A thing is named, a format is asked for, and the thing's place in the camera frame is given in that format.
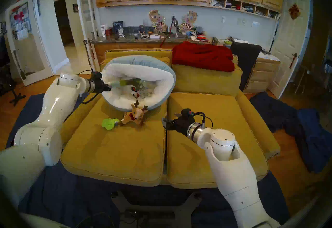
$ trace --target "drawer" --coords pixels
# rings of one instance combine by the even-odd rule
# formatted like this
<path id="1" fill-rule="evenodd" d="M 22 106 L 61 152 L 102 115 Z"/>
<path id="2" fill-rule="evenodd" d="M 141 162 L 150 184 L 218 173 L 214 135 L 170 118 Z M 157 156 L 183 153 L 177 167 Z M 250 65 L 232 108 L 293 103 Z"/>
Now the drawer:
<path id="1" fill-rule="evenodd" d="M 247 88 L 244 89 L 243 93 L 258 93 L 266 91 L 270 82 L 257 82 L 249 81 Z"/>
<path id="2" fill-rule="evenodd" d="M 274 72 L 266 72 L 266 71 L 253 71 L 250 76 L 250 81 L 263 81 L 268 82 L 272 80 L 274 76 Z"/>
<path id="3" fill-rule="evenodd" d="M 278 61 L 273 61 L 273 62 L 263 62 L 263 61 L 259 61 L 257 60 L 254 70 L 255 71 L 270 71 L 270 72 L 274 72 L 275 70 L 278 69 L 280 65 L 280 62 Z"/>

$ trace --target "black chair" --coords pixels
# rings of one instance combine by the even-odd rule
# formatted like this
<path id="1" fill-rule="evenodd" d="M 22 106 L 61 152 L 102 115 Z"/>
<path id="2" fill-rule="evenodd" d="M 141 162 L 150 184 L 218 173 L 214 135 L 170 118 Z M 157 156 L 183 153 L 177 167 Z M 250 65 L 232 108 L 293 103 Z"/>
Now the black chair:
<path id="1" fill-rule="evenodd" d="M 262 47 L 248 43 L 233 42 L 230 49 L 239 58 L 237 65 L 242 69 L 240 90 L 243 91 Z"/>

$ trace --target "green plush toy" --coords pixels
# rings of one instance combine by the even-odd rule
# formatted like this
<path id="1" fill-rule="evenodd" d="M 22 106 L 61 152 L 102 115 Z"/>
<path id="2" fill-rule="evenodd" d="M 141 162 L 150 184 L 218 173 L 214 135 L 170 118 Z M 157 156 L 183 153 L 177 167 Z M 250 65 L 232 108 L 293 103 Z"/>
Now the green plush toy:
<path id="1" fill-rule="evenodd" d="M 119 125 L 119 119 L 104 119 L 102 122 L 102 127 L 105 127 L 106 130 L 112 130 L 115 126 Z"/>

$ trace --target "yellow cushion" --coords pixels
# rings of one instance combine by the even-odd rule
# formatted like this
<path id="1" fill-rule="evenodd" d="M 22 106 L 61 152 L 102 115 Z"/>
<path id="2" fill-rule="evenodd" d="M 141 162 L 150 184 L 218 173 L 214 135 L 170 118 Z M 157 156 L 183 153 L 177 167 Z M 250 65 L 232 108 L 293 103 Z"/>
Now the yellow cushion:
<path id="1" fill-rule="evenodd" d="M 123 118 L 123 112 L 101 98 L 68 141 L 61 155 L 71 173 L 95 179 L 156 186 L 163 173 L 166 132 L 161 118 L 167 103 L 148 111 L 143 126 L 130 122 L 106 130 L 106 118 Z"/>
<path id="2" fill-rule="evenodd" d="M 129 55 L 146 55 L 153 56 L 165 64 L 171 66 L 172 59 L 172 49 L 164 48 L 153 48 L 153 49 L 112 49 L 106 50 L 104 53 L 104 61 L 100 64 L 100 69 L 102 70 L 106 64 L 112 59 L 119 56 L 129 56 Z"/>
<path id="3" fill-rule="evenodd" d="M 242 151 L 247 155 L 256 177 L 261 180 L 268 172 L 268 163 L 241 109 L 233 96 L 172 93 L 168 102 L 168 118 L 174 119 L 183 108 L 204 112 L 212 119 L 213 128 L 234 133 Z M 216 187 L 203 149 L 176 131 L 167 132 L 167 178 L 177 188 Z"/>
<path id="4" fill-rule="evenodd" d="M 173 92 L 207 93 L 236 96 L 242 70 L 235 65 L 233 72 L 221 72 L 185 65 L 172 65 L 176 74 Z"/>

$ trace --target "doorway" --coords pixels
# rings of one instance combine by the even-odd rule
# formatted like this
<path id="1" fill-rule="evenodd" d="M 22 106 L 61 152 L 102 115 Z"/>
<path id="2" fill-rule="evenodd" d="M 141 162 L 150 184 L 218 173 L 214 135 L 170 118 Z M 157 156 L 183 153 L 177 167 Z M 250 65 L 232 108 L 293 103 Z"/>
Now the doorway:
<path id="1" fill-rule="evenodd" d="M 56 11 L 56 20 L 58 22 L 60 36 L 61 36 L 63 45 L 67 46 L 67 45 L 73 44 L 73 46 L 75 46 L 73 34 L 71 33 L 68 13 L 67 13 L 66 0 L 55 1 L 54 8 Z"/>

